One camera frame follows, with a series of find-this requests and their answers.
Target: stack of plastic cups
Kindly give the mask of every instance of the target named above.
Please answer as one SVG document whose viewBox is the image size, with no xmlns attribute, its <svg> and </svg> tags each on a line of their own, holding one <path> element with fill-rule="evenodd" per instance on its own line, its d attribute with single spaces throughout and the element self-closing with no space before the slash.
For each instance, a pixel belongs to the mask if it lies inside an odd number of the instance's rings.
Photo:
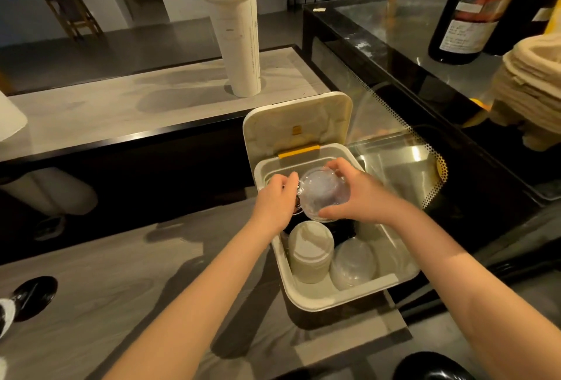
<svg viewBox="0 0 561 380">
<path fill-rule="evenodd" d="M 235 96 L 261 92 L 257 0 L 206 0 Z"/>
</svg>

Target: white storage bin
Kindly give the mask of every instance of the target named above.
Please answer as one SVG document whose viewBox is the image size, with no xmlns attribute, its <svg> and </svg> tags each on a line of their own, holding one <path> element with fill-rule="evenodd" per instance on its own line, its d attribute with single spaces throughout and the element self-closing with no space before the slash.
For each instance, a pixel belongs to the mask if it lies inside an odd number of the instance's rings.
<svg viewBox="0 0 561 380">
<path fill-rule="evenodd" d="M 312 167 L 325 165 L 337 157 L 347 159 L 363 170 L 344 146 L 351 99 L 341 92 L 330 92 L 288 101 L 251 111 L 243 121 L 243 136 L 257 189 L 274 174 L 299 175 Z M 280 238 L 271 245 L 291 302 L 302 310 L 317 312 L 388 289 L 415 277 L 419 272 L 399 236 L 390 228 L 357 222 L 357 237 L 374 253 L 376 272 L 365 284 L 339 291 L 329 275 L 316 284 L 305 284 L 292 275 Z"/>
</svg>

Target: plastic cup lid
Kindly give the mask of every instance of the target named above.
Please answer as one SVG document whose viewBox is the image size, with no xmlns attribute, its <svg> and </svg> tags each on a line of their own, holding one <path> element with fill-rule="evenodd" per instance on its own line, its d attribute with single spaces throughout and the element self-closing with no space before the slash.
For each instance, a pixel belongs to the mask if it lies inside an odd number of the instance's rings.
<svg viewBox="0 0 561 380">
<path fill-rule="evenodd" d="M 293 257 L 303 262 L 321 262 L 333 252 L 333 235 L 319 222 L 308 220 L 298 224 L 291 232 Z"/>
</svg>

